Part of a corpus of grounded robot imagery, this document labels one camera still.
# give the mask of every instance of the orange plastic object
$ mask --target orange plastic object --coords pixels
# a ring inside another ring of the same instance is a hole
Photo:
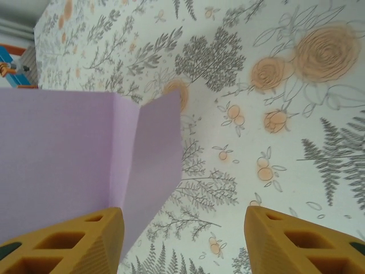
[[[253,274],[365,273],[365,242],[345,233],[259,206],[244,231]]]
[[[121,209],[97,211],[4,243],[21,246],[0,260],[0,273],[115,274],[123,237]]]

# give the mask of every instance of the folded purple paper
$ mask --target folded purple paper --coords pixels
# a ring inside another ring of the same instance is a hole
[[[120,207],[123,254],[181,179],[180,97],[0,89],[0,244]]]

